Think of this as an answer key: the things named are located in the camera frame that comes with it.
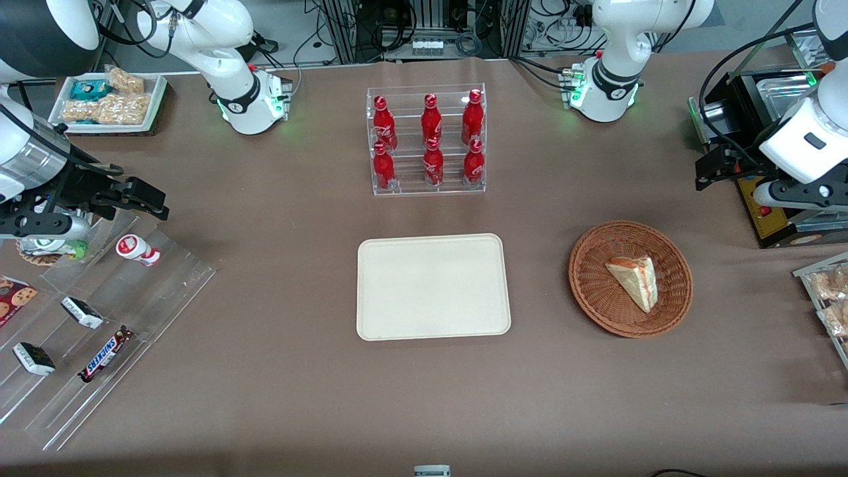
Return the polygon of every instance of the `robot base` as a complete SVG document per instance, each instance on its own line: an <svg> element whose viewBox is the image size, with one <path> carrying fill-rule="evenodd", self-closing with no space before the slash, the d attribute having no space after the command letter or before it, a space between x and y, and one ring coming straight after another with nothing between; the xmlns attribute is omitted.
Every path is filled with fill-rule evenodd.
<svg viewBox="0 0 848 477"><path fill-rule="evenodd" d="M620 99L607 98L606 93L594 84L592 79L592 68L597 62L597 58L589 58L582 63L575 63L572 66L571 78L560 76L562 86L574 87L574 91L562 93L563 104L566 109L576 109L592 121L613 122L621 118L633 104L639 85Z"/></svg>
<svg viewBox="0 0 848 477"><path fill-rule="evenodd" d="M292 83L283 83L279 76L266 71L256 71L254 75L259 78L259 96L246 111L232 113L218 101L224 119L237 132L248 135L267 131L277 121L287 120L292 102Z"/></svg>

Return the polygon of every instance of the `table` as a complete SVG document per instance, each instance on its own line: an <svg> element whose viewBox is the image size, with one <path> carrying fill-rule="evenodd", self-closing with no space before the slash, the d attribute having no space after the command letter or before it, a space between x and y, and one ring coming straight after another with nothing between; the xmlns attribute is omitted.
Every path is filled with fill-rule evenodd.
<svg viewBox="0 0 848 477"><path fill-rule="evenodd" d="M4 475L457 477L831 475L848 469L845 370L791 271L844 250L758 250L730 183L695 192L686 99L718 53L657 55L624 118L595 124L507 61L308 70L289 122L238 136L174 76L155 138L75 138L168 194L160 228L219 271L61 452L0 430ZM552 62L570 64L567 59ZM485 194L375 198L365 90L485 81ZM608 334L566 282L601 222L656 227L691 265L689 316ZM512 328L368 343L366 239L496 233ZM4 273L40 270L3 247Z"/></svg>

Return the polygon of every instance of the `red bottle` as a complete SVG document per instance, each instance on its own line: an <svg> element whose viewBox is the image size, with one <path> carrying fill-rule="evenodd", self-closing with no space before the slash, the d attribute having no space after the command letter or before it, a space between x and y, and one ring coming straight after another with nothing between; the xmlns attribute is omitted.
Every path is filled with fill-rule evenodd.
<svg viewBox="0 0 848 477"><path fill-rule="evenodd" d="M462 113L462 143L468 144L473 138L480 138L480 133L483 130L483 105L480 100L483 99L483 92L479 89L472 89L468 93L468 104L466 110Z"/></svg>
<svg viewBox="0 0 848 477"><path fill-rule="evenodd" d="M394 177L394 161L386 152L383 143L374 144L374 172L377 174L377 186L383 190L391 190L398 185Z"/></svg>
<svg viewBox="0 0 848 477"><path fill-rule="evenodd" d="M421 115L421 132L424 144L430 137L442 139L442 113L436 107L436 95L427 93L424 96L424 114Z"/></svg>
<svg viewBox="0 0 848 477"><path fill-rule="evenodd" d="M430 137L424 152L424 181L431 186L438 186L444 180L444 156L438 150L440 143L438 137Z"/></svg>
<svg viewBox="0 0 848 477"><path fill-rule="evenodd" d="M394 116L388 111L385 96L374 98L374 132L377 141L386 144L391 150L398 148L398 133L394 128Z"/></svg>
<svg viewBox="0 0 848 477"><path fill-rule="evenodd" d="M483 157L483 142L480 139L472 139L469 149L463 167L462 182L468 188L478 188L483 183L483 165L486 164L486 159Z"/></svg>

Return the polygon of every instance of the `clear acrylic shelf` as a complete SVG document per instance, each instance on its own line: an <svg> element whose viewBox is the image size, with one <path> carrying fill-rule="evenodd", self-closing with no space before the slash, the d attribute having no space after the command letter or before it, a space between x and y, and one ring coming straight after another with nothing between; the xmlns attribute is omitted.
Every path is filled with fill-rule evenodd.
<svg viewBox="0 0 848 477"><path fill-rule="evenodd" d="M486 171L483 167L483 183L476 188L468 188L462 182L463 164L468 146L463 144L462 113L468 104L468 93L477 88L483 92L483 154L486 147L486 85L484 83L439 85L424 87L371 87L365 99L365 125L368 133L369 162L371 168L371 188L374 195L429 195L429 194L478 194L486 191ZM421 114L424 112L424 95L433 93L438 99L438 110L442 114L442 154L444 155L444 181L439 186L431 186L424 181L424 144L421 136ZM374 97L384 96L388 110L394 116L398 133L398 148L390 152L394 159L394 175L398 186L392 190L383 190L377 186L374 172L374 143L377 134L374 131Z"/></svg>
<svg viewBox="0 0 848 477"><path fill-rule="evenodd" d="M159 248L160 261L148 268L114 253L124 233ZM99 222L90 237L89 252L96 253L57 262L42 274L42 283L33 283L39 294L21 310L31 314L0 328L0 422L25 429L44 450L58 450L70 439L215 274L131 212ZM77 323L60 304L68 295L85 301L105 322L97 329ZM121 325L135 336L91 383L83 383L77 373ZM11 350L20 341L43 347L56 370L47 377L24 370Z"/></svg>

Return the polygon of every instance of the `brown woven basket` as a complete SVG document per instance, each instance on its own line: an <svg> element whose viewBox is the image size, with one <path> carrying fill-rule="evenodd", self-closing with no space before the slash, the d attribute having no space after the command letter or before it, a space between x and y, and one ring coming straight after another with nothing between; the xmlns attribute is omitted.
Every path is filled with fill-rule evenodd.
<svg viewBox="0 0 848 477"><path fill-rule="evenodd" d="M616 256L647 255L654 262L658 301L642 311L606 269ZM662 233L638 222L615 221L593 227L574 245L568 281L577 303L601 327L628 338L670 331L692 306L692 272L680 250Z"/></svg>

